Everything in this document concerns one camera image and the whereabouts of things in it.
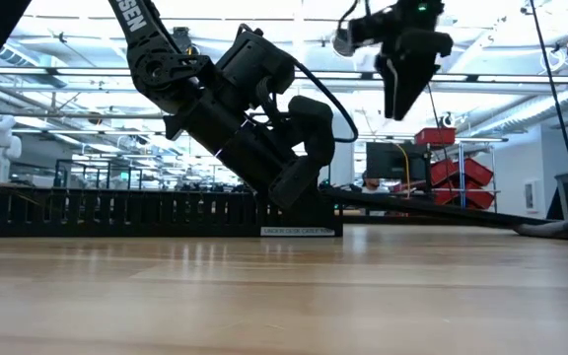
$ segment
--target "wooden floor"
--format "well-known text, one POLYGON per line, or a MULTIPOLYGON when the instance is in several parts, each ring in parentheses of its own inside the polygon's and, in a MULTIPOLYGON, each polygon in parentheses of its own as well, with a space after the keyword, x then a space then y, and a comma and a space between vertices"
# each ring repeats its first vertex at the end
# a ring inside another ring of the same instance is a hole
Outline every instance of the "wooden floor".
POLYGON ((568 242, 0 240, 0 354, 568 355, 568 242))

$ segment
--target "wooden table surface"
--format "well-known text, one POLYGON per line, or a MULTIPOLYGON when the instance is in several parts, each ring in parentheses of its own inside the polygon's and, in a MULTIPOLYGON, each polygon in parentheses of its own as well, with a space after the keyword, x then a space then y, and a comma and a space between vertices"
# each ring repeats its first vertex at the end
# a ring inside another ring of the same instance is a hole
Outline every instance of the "wooden table surface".
POLYGON ((568 354, 568 242, 0 239, 0 354, 568 354))

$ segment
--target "computer monitor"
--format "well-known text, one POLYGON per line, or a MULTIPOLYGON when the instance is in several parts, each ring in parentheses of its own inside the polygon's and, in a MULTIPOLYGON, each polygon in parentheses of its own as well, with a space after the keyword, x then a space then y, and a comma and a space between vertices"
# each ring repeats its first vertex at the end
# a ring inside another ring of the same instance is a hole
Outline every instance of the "computer monitor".
MULTIPOLYGON (((401 144, 409 160, 411 181, 428 180, 430 170, 429 155, 426 147, 413 144, 401 144)), ((392 143, 367 143, 367 177, 405 180, 406 162, 404 154, 392 143)))

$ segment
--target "person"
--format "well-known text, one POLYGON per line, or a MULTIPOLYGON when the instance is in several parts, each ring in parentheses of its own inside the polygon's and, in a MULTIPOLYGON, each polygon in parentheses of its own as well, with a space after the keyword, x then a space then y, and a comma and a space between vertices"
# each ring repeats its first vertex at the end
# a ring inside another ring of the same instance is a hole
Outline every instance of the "person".
MULTIPOLYGON (((390 191, 381 186, 381 180, 379 178, 369 178, 367 177, 367 172, 363 172, 363 193, 389 193, 390 191)), ((366 209, 362 209, 361 213, 367 214, 366 209)), ((370 216, 385 216, 385 211, 369 211, 370 216)))

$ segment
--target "label on base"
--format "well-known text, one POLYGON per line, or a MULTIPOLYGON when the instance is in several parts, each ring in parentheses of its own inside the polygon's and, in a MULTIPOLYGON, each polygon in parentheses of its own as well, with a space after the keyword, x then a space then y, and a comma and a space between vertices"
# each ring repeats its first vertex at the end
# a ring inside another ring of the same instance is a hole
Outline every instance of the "label on base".
POLYGON ((328 228, 312 227, 262 227, 263 237, 334 237, 334 231, 328 228))

